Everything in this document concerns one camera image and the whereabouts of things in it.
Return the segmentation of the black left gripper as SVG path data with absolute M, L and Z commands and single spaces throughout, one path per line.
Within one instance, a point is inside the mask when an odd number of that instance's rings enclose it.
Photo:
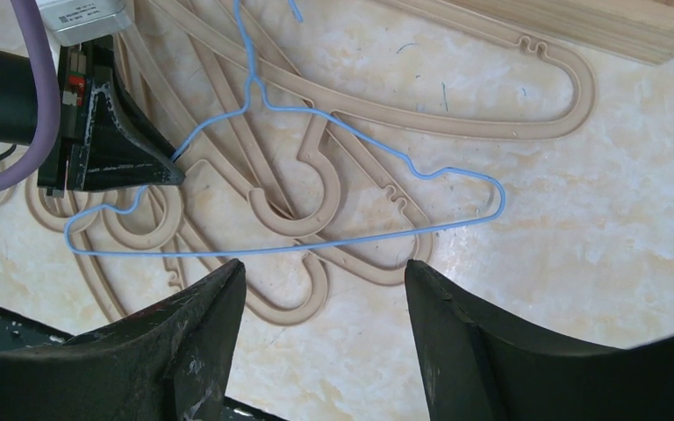
M 110 36 L 61 48 L 59 133 L 37 170 L 37 184 L 48 193 L 178 186 L 185 180 L 172 162 L 174 147 L 117 91 L 115 70 Z M 31 145 L 37 123 L 30 61 L 0 51 L 0 143 Z

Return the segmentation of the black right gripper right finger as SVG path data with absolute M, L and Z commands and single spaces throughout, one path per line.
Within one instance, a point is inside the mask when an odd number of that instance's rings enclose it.
M 421 260 L 405 291 L 433 420 L 674 420 L 674 335 L 627 349 L 575 339 Z

